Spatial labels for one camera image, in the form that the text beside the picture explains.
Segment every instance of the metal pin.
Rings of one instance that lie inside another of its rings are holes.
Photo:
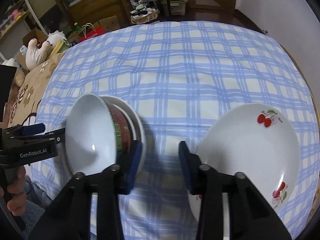
[[[243,172],[237,172],[235,175],[239,179],[245,179],[245,174]]]
[[[199,169],[201,169],[202,171],[208,171],[208,170],[210,170],[210,166],[207,164],[201,164],[199,166]]]
[[[110,169],[112,171],[118,171],[120,169],[120,165],[119,164],[113,164],[113,165],[111,165]]]
[[[75,178],[76,179],[81,179],[81,178],[83,178],[84,177],[84,173],[83,172],[77,172],[76,174],[75,174]]]

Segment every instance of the table leg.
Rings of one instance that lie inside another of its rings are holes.
[[[167,7],[168,7],[168,16],[171,16],[171,6],[170,6],[170,0],[167,0]]]

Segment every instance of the blue and white plaid cloth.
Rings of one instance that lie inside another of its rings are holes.
[[[300,142],[300,171],[279,216],[295,238],[305,227],[319,176],[319,134],[309,90],[280,45],[260,33],[214,22],[164,22],[107,33],[72,47],[54,71],[37,122],[61,128],[84,93],[113,95],[140,115],[147,158],[135,188],[120,196],[126,239],[194,239],[178,143],[192,152],[227,111],[273,106]],[[54,198],[67,177],[59,157],[32,164],[32,178]],[[96,199],[92,205],[95,232]]]

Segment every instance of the dark floor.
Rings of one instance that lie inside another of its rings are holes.
[[[211,21],[232,24],[247,29],[251,29],[262,33],[262,31],[255,25],[248,17],[236,10],[234,14],[210,9],[186,8],[186,14],[173,15],[171,17],[160,16],[160,21]]]

